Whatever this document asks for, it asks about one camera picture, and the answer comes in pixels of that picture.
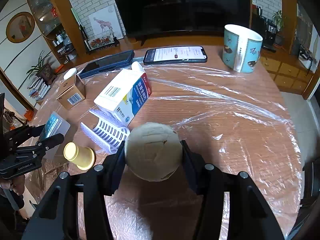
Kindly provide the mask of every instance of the table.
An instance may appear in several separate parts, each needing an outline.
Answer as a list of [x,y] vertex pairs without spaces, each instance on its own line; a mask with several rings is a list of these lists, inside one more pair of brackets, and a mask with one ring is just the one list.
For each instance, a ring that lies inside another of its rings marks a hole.
[[[145,66],[152,94],[129,128],[145,122],[168,124],[206,162],[232,174],[247,171],[287,235],[299,209],[301,164],[282,96],[260,62],[253,73],[236,73],[223,64],[221,46],[204,49],[206,63]],[[145,51],[136,50],[136,57]],[[55,159],[43,159],[42,168],[27,175],[26,186],[38,202],[61,171],[83,172],[63,158],[66,143],[94,149],[96,164],[107,155],[82,133],[79,123],[95,127],[98,118],[88,110],[96,107],[93,100],[117,73],[84,79],[86,99],[70,111],[56,100],[62,76],[48,92],[31,124],[46,123],[55,111],[71,127]],[[221,239],[227,237],[229,220],[227,193],[225,197]],[[188,188],[182,167],[162,182],[143,181],[126,167],[119,189],[105,200],[115,239],[191,239],[202,197]],[[79,233],[85,238],[81,196],[78,207]]]

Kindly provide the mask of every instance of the barcode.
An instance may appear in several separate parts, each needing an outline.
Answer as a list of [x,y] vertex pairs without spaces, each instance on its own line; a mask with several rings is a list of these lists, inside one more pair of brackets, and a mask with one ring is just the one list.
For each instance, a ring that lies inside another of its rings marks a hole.
[[68,99],[68,102],[72,105],[78,103],[81,100],[81,96],[78,93],[75,93],[71,98]]
[[106,95],[110,97],[114,97],[118,92],[120,91],[120,88],[111,86],[109,89],[105,92]]

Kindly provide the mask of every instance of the stack of books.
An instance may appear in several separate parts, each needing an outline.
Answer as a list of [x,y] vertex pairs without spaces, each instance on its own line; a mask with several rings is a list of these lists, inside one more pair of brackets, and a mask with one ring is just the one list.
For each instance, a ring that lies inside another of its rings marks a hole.
[[29,96],[36,101],[42,100],[50,87],[51,86],[44,83],[44,80],[41,77],[35,76],[28,86],[28,89],[30,90]]

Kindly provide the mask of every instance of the mug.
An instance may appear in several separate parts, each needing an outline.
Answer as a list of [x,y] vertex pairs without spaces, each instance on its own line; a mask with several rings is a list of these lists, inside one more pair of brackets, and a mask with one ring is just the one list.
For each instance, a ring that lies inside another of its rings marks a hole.
[[252,72],[260,58],[262,40],[261,35],[253,30],[239,25],[226,25],[222,61],[234,71]]

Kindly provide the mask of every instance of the green leaves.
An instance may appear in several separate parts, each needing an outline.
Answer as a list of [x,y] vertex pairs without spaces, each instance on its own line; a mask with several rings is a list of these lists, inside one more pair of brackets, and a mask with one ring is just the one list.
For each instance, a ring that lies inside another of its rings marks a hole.
[[34,72],[39,72],[41,69],[42,69],[42,67],[44,66],[44,59],[46,58],[46,57],[48,57],[49,56],[49,54],[48,55],[46,55],[44,58],[42,58],[42,54],[44,53],[44,50],[42,50],[41,51],[41,53],[40,53],[40,56],[39,56],[39,58],[38,58],[38,64],[36,65],[36,66],[31,66],[31,69],[29,69],[28,71],[27,71],[27,77],[29,77],[30,78],[30,76],[31,76],[31,74],[32,73],[34,73]]
[[277,11],[273,15],[273,22],[276,24],[278,31],[280,31],[281,28],[284,27],[284,21],[282,19],[282,11]]

